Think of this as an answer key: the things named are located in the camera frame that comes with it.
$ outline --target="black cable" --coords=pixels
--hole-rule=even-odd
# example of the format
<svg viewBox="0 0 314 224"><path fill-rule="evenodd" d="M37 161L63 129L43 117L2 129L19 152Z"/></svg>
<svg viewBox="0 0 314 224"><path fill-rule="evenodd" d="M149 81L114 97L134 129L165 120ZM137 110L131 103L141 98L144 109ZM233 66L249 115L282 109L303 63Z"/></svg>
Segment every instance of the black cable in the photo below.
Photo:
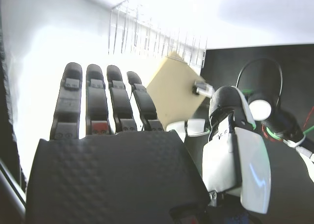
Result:
<svg viewBox="0 0 314 224"><path fill-rule="evenodd" d="M277 66L277 68L278 68L278 71L279 71L279 74L280 74L280 91L279 91L279 96L278 96L278 100L277 100L277 103L276 103L276 106L278 106L278 103L279 103L279 100L280 100L280 97L281 97L281 91L282 91L282 89L283 89L283 71L282 71L281 65L280 65L277 61L275 61L275 60L273 60L273 59L270 59L270 58L257 58L257 59L254 59L254 60L249 61L249 62L248 62L246 65L244 65L244 67L241 69L241 71L240 71L240 73L239 73L239 75L238 75L238 77L237 77L237 81L236 81L236 85L235 85L235 86L236 86L236 88L238 87L238 85L239 85L239 80L240 80L240 77L241 77L243 71L244 71L251 63L254 63L254 62L259 61L259 60L269 60L269 61L272 61L272 62L274 62L274 63L276 64L276 66Z"/></svg>

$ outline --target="wire rack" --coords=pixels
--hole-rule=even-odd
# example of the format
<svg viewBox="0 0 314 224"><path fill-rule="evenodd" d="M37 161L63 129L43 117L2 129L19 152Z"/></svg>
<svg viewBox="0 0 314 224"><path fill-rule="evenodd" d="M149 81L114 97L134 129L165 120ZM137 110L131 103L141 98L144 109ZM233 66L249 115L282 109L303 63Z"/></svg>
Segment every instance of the wire rack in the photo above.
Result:
<svg viewBox="0 0 314 224"><path fill-rule="evenodd" d="M169 25L140 0L126 0L111 10L109 54L167 56L202 68L206 48L206 37Z"/></svg>

